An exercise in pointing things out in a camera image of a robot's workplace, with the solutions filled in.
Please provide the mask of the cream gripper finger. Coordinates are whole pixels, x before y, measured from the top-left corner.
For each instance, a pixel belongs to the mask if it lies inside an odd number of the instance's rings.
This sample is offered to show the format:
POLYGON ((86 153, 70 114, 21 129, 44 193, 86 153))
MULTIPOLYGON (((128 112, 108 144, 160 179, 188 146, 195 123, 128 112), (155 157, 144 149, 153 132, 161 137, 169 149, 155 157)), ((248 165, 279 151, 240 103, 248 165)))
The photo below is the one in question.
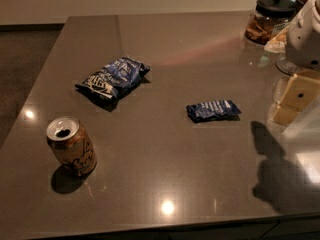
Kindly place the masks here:
POLYGON ((271 121, 290 125, 298 115, 320 95, 320 73, 304 69, 287 81, 281 97, 275 102, 271 121))

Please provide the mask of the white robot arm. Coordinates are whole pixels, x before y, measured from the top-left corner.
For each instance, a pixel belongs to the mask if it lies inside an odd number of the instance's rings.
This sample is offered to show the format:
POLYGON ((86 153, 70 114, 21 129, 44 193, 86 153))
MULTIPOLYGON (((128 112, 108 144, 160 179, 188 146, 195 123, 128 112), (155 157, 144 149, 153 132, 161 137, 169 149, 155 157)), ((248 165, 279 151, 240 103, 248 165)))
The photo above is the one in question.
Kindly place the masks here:
POLYGON ((308 0, 291 21, 276 66, 289 79, 271 120, 288 126, 320 94, 320 0, 308 0))

